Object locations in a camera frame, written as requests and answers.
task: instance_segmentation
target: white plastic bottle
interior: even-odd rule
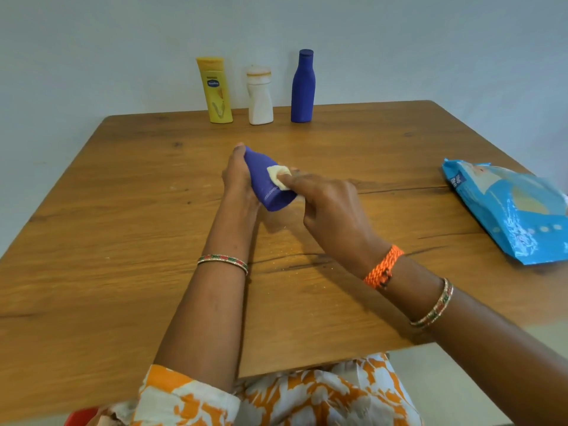
[[[246,71],[246,87],[249,92],[249,122],[252,125],[274,121],[272,98],[268,86],[272,81],[269,67],[251,66]]]

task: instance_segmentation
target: orange and white clothing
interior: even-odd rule
[[[422,425],[384,354],[242,380],[234,394],[152,365],[134,426]]]

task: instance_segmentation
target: wood grain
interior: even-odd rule
[[[207,112],[110,116],[0,260],[0,421],[132,398],[199,256],[239,141],[348,178],[376,230],[520,324],[566,314],[565,264],[505,256],[444,181],[444,157],[521,165],[431,101],[317,106],[309,124]],[[259,215],[239,375],[423,342],[327,257],[300,201]]]

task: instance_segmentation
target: bangle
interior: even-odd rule
[[[197,265],[200,265],[200,264],[208,262],[208,261],[221,261],[223,263],[234,264],[235,266],[238,266],[245,271],[245,276],[248,275],[248,266],[246,265],[246,263],[244,261],[239,260],[238,258],[229,257],[229,256],[221,256],[219,254],[208,254],[206,256],[201,256],[197,260]]]
[[[393,277],[393,273],[391,271],[393,269],[394,263],[396,263],[396,260],[398,260],[398,258],[403,254],[404,252],[400,248],[398,248],[396,245],[393,245],[388,251],[386,257],[383,258],[383,261],[380,262],[371,272],[369,272],[369,275],[365,277],[363,281],[366,283],[366,285],[373,288],[386,288],[388,282]]]
[[[410,325],[418,329],[424,329],[432,325],[444,313],[450,303],[451,296],[454,293],[454,285],[444,278],[444,291],[440,298],[432,308],[432,310],[423,318],[416,322],[410,322]]]

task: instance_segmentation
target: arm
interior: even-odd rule
[[[386,256],[390,244],[373,232],[353,185],[299,172],[279,179],[306,197],[306,228],[345,269],[363,279]],[[403,256],[379,292],[414,321],[442,290],[439,277]],[[427,331],[515,424],[568,419],[568,361],[467,293],[455,288]]]
[[[238,145],[223,172],[225,191],[203,255],[248,260],[259,202],[251,189],[244,153],[244,145]],[[238,366],[244,287],[245,273],[239,267],[223,262],[200,264],[154,363],[230,393]]]

